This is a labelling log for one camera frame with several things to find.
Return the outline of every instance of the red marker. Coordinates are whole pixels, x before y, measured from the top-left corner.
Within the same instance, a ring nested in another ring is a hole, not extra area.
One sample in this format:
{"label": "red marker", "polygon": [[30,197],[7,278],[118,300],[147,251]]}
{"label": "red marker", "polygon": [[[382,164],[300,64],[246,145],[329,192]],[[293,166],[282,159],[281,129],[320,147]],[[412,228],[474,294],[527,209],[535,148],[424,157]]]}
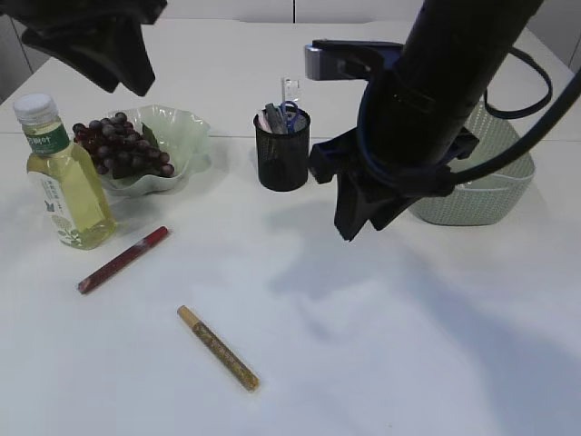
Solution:
{"label": "red marker", "polygon": [[117,274],[129,263],[133,262],[138,257],[141,257],[145,253],[149,252],[155,245],[157,245],[161,240],[163,240],[169,234],[169,230],[162,226],[155,232],[150,233],[145,236],[141,241],[131,248],[128,248],[123,253],[119,254],[112,261],[108,262],[106,265],[99,268],[97,271],[92,273],[89,277],[84,279],[77,285],[77,289],[80,293],[88,293],[94,288],[99,286],[101,283],[108,280],[111,276]]}

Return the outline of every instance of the scissors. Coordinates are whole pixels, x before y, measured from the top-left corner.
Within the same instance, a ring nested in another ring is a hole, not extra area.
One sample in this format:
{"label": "scissors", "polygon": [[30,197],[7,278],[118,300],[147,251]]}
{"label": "scissors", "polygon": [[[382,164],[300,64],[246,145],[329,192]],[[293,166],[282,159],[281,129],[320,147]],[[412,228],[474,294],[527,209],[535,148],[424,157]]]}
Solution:
{"label": "scissors", "polygon": [[[291,105],[294,108],[294,116],[289,117],[287,115],[287,105]],[[300,117],[299,107],[297,106],[296,103],[288,100],[286,102],[281,103],[281,113],[282,113],[282,119],[287,124],[287,133],[294,134],[294,125],[297,123],[297,121],[299,120],[299,117]]]}

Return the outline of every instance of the bunch of grapes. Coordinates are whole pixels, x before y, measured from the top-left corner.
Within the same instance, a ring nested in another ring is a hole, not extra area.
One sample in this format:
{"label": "bunch of grapes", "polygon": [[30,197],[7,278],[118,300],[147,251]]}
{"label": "bunch of grapes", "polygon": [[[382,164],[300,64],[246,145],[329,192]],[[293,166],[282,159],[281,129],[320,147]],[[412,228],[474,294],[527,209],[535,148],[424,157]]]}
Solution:
{"label": "bunch of grapes", "polygon": [[111,172],[113,179],[153,174],[172,177],[170,155],[152,146],[133,128],[123,112],[113,118],[73,126],[74,141],[89,152],[97,173]]}

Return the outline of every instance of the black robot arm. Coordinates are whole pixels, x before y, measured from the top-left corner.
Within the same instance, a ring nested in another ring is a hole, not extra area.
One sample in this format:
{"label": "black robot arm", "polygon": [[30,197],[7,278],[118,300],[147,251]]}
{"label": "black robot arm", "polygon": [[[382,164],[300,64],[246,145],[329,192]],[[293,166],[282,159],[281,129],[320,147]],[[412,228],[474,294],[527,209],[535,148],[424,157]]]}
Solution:
{"label": "black robot arm", "polygon": [[575,102],[579,77],[530,134],[491,163],[454,174],[448,163],[469,157],[478,139],[464,123],[508,53],[546,79],[547,96],[527,109],[496,116],[532,114],[552,96],[547,74],[513,44],[542,0],[426,0],[405,45],[313,41],[306,47],[307,76],[314,80],[364,79],[357,127],[310,154],[319,183],[337,176],[335,225],[352,240],[370,221],[382,230],[414,202],[446,196],[514,162],[532,148]]}
{"label": "black robot arm", "polygon": [[145,95],[153,81],[141,25],[152,25],[166,0],[0,0],[28,27],[26,45],[68,64],[112,92],[119,83]]}

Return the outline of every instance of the woven basket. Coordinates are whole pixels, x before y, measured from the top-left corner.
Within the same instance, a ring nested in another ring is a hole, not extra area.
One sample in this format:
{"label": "woven basket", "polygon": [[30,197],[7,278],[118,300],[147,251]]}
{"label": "woven basket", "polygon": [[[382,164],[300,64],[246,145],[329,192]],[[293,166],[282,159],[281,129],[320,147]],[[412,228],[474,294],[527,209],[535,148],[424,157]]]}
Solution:
{"label": "woven basket", "polygon": [[[490,115],[482,103],[469,117],[466,127],[480,144],[470,158],[450,163],[454,172],[484,163],[519,139],[508,121]],[[535,164],[526,154],[495,174],[457,186],[446,198],[426,198],[409,209],[422,220],[439,225],[498,223],[518,203],[534,175]]]}

